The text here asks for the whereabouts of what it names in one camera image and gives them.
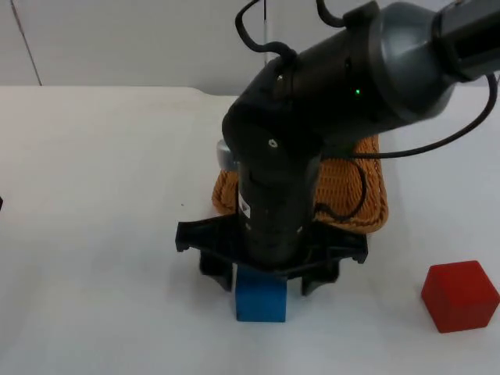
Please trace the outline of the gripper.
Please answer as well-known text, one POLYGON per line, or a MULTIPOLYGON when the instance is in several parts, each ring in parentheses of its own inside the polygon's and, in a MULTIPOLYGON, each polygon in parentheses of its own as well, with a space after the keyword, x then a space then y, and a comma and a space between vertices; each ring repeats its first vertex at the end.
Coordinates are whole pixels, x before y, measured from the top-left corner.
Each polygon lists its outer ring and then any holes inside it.
POLYGON ((332 209, 315 201, 320 160, 297 170, 259 172, 239 166, 234 213, 177 225, 176 250, 199 250, 198 268, 225 291, 233 266, 279 280, 300 278, 302 296, 339 278, 340 262, 364 263, 366 236, 319 221, 332 209))

